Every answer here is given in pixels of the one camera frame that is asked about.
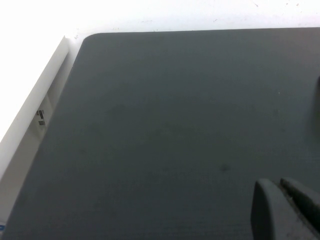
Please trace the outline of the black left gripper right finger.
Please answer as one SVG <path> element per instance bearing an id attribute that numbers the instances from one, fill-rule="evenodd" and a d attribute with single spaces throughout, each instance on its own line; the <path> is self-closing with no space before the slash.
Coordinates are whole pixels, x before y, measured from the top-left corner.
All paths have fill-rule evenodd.
<path id="1" fill-rule="evenodd" d="M 281 178 L 280 186 L 304 226 L 319 240 L 320 194 L 289 177 Z"/>

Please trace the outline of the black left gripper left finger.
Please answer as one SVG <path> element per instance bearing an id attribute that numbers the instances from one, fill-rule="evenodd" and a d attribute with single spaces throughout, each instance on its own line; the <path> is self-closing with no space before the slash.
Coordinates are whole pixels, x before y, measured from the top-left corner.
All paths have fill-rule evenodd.
<path id="1" fill-rule="evenodd" d="M 267 178 L 255 182 L 250 222 L 255 240 L 313 239 L 313 233 L 294 211 L 280 183 Z"/>

